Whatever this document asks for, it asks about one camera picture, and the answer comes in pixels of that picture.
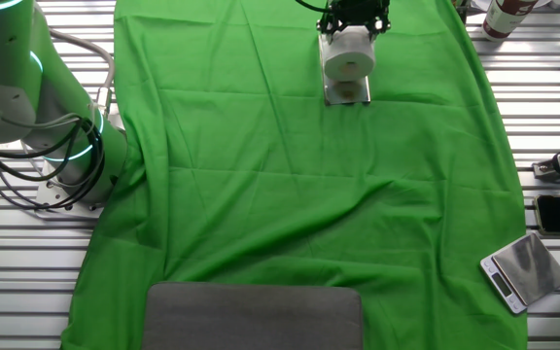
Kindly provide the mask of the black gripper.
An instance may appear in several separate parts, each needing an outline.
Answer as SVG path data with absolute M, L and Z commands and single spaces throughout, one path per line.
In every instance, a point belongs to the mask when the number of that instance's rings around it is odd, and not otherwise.
M 336 0 L 328 5 L 329 14 L 322 14 L 316 28 L 320 33 L 334 33 L 338 20 L 342 24 L 367 25 L 368 37 L 374 42 L 391 28 L 388 19 L 389 0 Z

